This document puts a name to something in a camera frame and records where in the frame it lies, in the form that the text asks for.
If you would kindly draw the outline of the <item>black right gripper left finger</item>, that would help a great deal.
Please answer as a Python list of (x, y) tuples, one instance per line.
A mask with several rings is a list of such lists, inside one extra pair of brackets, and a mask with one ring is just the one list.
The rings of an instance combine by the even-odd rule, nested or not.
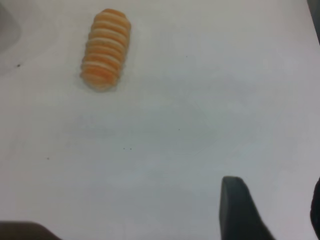
[(30, 221), (1, 221), (1, 240), (61, 240), (43, 225)]

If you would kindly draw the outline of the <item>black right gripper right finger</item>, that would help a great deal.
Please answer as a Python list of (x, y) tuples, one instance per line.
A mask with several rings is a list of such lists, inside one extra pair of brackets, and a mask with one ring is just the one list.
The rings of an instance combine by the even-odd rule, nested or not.
[(240, 177), (221, 181), (219, 225), (222, 240), (273, 240), (260, 217), (249, 188)]

